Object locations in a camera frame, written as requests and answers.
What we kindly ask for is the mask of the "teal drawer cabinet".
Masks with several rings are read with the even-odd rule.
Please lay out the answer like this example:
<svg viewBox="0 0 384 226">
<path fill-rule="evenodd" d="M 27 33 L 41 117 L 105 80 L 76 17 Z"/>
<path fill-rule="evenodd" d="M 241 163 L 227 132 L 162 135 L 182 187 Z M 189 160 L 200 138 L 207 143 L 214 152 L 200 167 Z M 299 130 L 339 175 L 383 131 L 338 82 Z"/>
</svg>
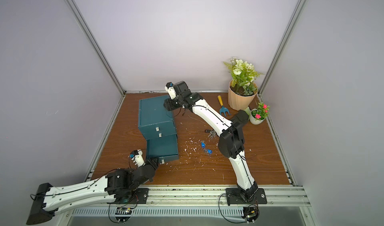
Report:
<svg viewBox="0 0 384 226">
<path fill-rule="evenodd" d="M 138 129 L 146 140 L 177 134 L 173 112 L 164 107 L 169 98 L 164 95 L 139 100 Z"/>
</svg>

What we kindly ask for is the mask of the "teal bottom drawer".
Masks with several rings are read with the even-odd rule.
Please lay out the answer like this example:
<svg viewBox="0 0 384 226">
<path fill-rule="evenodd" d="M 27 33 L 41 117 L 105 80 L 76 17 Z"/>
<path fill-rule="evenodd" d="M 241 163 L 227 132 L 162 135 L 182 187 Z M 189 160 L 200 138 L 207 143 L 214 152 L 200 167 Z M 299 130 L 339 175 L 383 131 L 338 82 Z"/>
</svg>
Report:
<svg viewBox="0 0 384 226">
<path fill-rule="evenodd" d="M 146 159 L 158 158 L 159 162 L 179 159 L 177 134 L 147 140 Z"/>
</svg>

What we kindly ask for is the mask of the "bunch of keys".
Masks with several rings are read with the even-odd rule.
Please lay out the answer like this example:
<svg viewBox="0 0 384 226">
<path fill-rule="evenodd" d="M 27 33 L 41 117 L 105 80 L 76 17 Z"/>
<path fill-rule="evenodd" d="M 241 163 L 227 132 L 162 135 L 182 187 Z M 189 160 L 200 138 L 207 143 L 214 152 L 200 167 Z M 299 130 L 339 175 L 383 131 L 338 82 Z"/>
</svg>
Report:
<svg viewBox="0 0 384 226">
<path fill-rule="evenodd" d="M 208 134 L 208 138 L 209 138 L 209 139 L 213 139 L 213 138 L 215 138 L 215 137 L 218 136 L 218 135 L 217 135 L 217 132 L 216 132 L 215 130 L 208 130 L 208 129 L 206 129 L 206 130 L 205 130 L 205 133 Z"/>
</svg>

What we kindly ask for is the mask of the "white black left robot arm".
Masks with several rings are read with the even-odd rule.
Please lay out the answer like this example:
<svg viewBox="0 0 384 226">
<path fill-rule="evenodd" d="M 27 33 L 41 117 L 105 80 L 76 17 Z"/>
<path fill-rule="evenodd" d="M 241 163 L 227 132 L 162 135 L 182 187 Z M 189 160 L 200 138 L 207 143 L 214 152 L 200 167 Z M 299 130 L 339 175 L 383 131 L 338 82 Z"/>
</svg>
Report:
<svg viewBox="0 0 384 226">
<path fill-rule="evenodd" d="M 64 187 L 40 184 L 36 193 L 30 195 L 33 204 L 26 224 L 42 224 L 56 214 L 97 203 L 136 205 L 145 202 L 144 190 L 139 187 L 153 181 L 158 166 L 158 158 L 148 158 L 141 161 L 137 169 L 114 169 L 105 176 L 80 184 Z"/>
</svg>

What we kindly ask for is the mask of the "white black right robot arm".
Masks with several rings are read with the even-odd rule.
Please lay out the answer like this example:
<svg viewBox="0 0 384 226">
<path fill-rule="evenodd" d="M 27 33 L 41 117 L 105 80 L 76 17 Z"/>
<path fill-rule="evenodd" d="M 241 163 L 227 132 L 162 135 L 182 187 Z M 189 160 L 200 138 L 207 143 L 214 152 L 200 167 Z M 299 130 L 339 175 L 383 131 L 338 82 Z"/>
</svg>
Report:
<svg viewBox="0 0 384 226">
<path fill-rule="evenodd" d="M 214 110 L 199 93 L 192 93 L 184 81 L 168 82 L 165 90 L 169 98 L 164 107 L 168 111 L 184 108 L 201 117 L 219 137 L 218 148 L 223 156 L 229 159 L 234 169 L 237 186 L 244 201 L 251 201 L 258 190 L 245 157 L 245 138 L 243 126 L 248 122 L 249 115 L 239 110 L 231 119 L 226 119 Z"/>
</svg>

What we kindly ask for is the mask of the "left small circuit board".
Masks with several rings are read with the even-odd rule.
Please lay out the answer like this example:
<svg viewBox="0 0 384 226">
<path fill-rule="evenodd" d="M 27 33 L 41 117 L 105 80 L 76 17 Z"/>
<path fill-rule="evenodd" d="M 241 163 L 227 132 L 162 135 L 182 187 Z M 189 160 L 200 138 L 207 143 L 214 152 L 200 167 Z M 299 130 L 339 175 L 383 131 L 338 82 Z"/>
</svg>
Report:
<svg viewBox="0 0 384 226">
<path fill-rule="evenodd" d="M 128 207 L 117 207 L 115 210 L 115 219 L 118 224 L 127 222 L 133 214 L 133 210 Z"/>
</svg>

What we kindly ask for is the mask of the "small circuit board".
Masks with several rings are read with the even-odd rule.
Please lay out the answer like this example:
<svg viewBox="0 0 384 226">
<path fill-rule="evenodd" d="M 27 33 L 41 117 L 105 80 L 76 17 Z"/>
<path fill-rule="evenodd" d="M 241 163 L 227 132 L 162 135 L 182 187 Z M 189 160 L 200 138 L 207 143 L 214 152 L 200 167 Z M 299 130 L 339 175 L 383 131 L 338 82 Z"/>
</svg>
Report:
<svg viewBox="0 0 384 226">
<path fill-rule="evenodd" d="M 118 224 L 127 222 L 133 214 L 133 210 L 128 207 L 117 207 L 115 210 L 115 219 Z"/>
<path fill-rule="evenodd" d="M 257 205 L 249 205 L 246 207 L 243 207 L 243 216 L 242 218 L 245 219 L 246 223 L 255 223 L 255 221 L 260 216 L 260 210 Z"/>
</svg>

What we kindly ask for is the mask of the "yellow blue garden fork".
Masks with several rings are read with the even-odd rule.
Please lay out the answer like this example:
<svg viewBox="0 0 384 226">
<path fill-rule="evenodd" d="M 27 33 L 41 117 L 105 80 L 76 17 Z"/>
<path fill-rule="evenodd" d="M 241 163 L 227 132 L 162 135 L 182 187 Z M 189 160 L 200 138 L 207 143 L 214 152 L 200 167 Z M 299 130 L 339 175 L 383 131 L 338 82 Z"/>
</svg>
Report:
<svg viewBox="0 0 384 226">
<path fill-rule="evenodd" d="M 226 117 L 227 115 L 230 115 L 231 114 L 230 111 L 228 110 L 228 108 L 226 108 L 224 106 L 223 99 L 222 99 L 221 95 L 218 95 L 218 101 L 219 101 L 220 106 L 221 106 L 221 108 L 219 110 L 220 114 L 224 117 Z"/>
</svg>

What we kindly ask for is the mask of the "black gardening glove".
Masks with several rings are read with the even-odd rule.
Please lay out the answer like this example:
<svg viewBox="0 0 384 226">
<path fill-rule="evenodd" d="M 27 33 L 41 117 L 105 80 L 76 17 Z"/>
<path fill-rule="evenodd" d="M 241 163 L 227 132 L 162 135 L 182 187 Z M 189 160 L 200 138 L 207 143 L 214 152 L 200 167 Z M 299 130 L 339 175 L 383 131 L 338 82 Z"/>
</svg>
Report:
<svg viewBox="0 0 384 226">
<path fill-rule="evenodd" d="M 244 126 L 249 121 L 249 114 L 244 110 L 239 110 L 232 118 L 231 121 L 235 124 Z"/>
</svg>

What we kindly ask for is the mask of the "large peach pot plant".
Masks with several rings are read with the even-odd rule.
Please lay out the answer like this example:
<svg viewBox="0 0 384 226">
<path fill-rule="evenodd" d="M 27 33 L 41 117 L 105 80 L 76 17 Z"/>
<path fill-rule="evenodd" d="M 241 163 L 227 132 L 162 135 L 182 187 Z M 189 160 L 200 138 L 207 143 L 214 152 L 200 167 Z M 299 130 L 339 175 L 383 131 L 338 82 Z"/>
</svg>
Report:
<svg viewBox="0 0 384 226">
<path fill-rule="evenodd" d="M 232 109 L 239 111 L 247 108 L 256 97 L 258 86 L 255 80 L 262 73 L 255 70 L 255 66 L 248 61 L 236 57 L 224 62 L 231 74 L 229 83 L 228 102 Z"/>
</svg>

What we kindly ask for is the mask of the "small white pot pink flowers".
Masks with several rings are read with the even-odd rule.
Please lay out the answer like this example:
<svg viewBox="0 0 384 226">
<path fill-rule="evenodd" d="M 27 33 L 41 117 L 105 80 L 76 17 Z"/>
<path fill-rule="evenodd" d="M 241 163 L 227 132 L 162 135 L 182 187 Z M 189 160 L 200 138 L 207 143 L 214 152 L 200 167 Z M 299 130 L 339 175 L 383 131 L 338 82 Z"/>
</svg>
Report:
<svg viewBox="0 0 384 226">
<path fill-rule="evenodd" d="M 258 106 L 251 110 L 250 121 L 253 125 L 261 124 L 268 116 L 270 107 L 264 102 L 258 103 Z"/>
</svg>

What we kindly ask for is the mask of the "right small circuit board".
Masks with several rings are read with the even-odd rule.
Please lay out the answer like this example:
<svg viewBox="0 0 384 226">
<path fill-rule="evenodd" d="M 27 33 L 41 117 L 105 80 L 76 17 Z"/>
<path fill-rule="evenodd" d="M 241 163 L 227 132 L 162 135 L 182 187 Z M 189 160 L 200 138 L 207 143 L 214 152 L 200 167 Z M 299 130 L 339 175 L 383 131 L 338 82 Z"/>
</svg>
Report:
<svg viewBox="0 0 384 226">
<path fill-rule="evenodd" d="M 243 207 L 243 216 L 242 218 L 245 219 L 246 223 L 255 223 L 255 221 L 260 216 L 260 210 L 257 205 L 249 205 L 246 207 Z"/>
</svg>

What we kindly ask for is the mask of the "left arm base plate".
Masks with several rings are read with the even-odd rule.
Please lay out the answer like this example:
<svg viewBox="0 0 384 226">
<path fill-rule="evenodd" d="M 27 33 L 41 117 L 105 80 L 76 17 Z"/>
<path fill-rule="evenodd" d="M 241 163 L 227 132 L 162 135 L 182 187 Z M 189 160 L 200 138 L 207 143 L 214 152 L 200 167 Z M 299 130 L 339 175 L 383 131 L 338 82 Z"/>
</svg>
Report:
<svg viewBox="0 0 384 226">
<path fill-rule="evenodd" d="M 138 188 L 134 191 L 124 191 L 115 195 L 114 204 L 146 204 L 149 188 Z"/>
</svg>

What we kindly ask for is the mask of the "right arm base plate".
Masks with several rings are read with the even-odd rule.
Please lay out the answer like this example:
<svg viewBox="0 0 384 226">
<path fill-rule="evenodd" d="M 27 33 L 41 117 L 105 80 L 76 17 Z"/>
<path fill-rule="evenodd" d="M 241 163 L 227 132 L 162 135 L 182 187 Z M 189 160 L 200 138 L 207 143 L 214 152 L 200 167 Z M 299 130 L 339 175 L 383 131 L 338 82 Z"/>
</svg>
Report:
<svg viewBox="0 0 384 226">
<path fill-rule="evenodd" d="M 225 195 L 228 206 L 239 204 L 266 205 L 268 203 L 267 196 L 263 188 L 258 188 L 256 190 L 249 189 L 248 191 L 244 191 L 240 188 L 226 188 Z"/>
</svg>

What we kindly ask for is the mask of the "aluminium front rail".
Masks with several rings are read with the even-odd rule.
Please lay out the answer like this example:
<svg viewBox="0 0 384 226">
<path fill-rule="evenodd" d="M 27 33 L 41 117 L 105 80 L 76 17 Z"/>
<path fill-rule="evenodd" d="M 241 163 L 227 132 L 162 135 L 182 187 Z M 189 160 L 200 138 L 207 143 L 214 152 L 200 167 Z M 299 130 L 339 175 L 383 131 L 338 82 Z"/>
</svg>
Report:
<svg viewBox="0 0 384 226">
<path fill-rule="evenodd" d="M 149 189 L 146 196 L 139 196 L 139 199 L 146 199 L 145 204 L 138 204 L 139 207 L 165 207 L 165 206 L 228 206 L 227 197 L 222 196 L 227 188 L 234 188 L 234 185 L 155 185 L 147 186 Z M 309 207 L 309 198 L 303 187 L 291 185 L 261 185 L 264 189 L 266 204 L 262 207 Z"/>
</svg>

